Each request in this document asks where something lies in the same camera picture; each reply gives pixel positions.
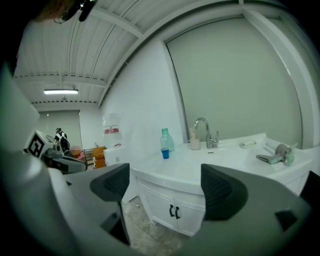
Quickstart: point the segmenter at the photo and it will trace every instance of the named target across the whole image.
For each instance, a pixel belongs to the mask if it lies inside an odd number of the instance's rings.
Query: chrome faucet
[[[209,130],[209,124],[208,124],[207,119],[205,119],[203,117],[198,118],[195,121],[194,128],[197,129],[198,123],[200,121],[203,121],[205,123],[205,128],[206,128],[206,147],[208,149],[217,148],[218,144],[219,144],[219,131],[217,130],[215,132],[215,138],[211,138],[210,130]]]

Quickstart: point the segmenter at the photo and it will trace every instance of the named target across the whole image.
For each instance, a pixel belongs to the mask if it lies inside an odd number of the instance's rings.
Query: cup
[[[201,149],[200,139],[199,138],[191,138],[187,141],[187,147],[191,150],[199,150]]]
[[[162,153],[163,159],[169,158],[169,149],[168,148],[161,148],[161,153]]]

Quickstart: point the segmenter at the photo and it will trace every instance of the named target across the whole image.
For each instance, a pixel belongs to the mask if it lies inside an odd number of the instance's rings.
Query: fluorescent light
[[[76,89],[45,89],[44,94],[78,94],[78,90]]]

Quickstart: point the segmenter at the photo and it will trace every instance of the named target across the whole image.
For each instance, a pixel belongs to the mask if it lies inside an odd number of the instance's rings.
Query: soap dish
[[[242,149],[248,149],[248,148],[253,148],[254,146],[256,146],[256,144],[257,143],[254,140],[251,140],[251,141],[241,142],[239,146]]]

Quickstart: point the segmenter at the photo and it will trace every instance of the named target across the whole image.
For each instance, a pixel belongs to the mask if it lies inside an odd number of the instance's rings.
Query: white cabinet
[[[149,187],[139,184],[139,195],[143,206],[152,221],[169,229],[177,230],[175,202],[172,197],[161,194]]]
[[[187,236],[193,236],[200,229],[206,212],[204,196],[176,191],[140,178],[137,181],[138,194],[153,223]]]

